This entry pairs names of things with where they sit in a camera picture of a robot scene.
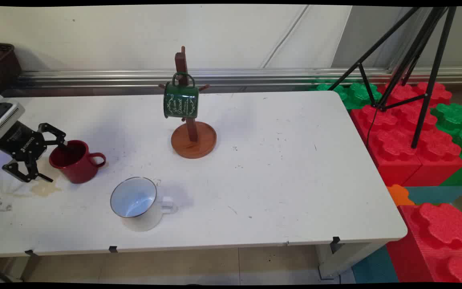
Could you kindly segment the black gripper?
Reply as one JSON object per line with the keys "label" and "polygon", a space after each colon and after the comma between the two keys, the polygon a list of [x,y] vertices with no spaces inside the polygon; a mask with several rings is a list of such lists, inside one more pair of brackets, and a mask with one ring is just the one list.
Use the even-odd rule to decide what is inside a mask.
{"label": "black gripper", "polygon": [[[47,146],[67,147],[66,134],[49,123],[40,123],[37,132],[20,121],[5,128],[6,133],[0,135],[0,151],[10,155],[13,160],[3,165],[2,170],[24,183],[37,178],[52,183],[53,179],[37,170],[36,160],[41,158]],[[51,133],[56,139],[45,140],[42,133]],[[20,172],[18,162],[24,162],[27,174]]]}

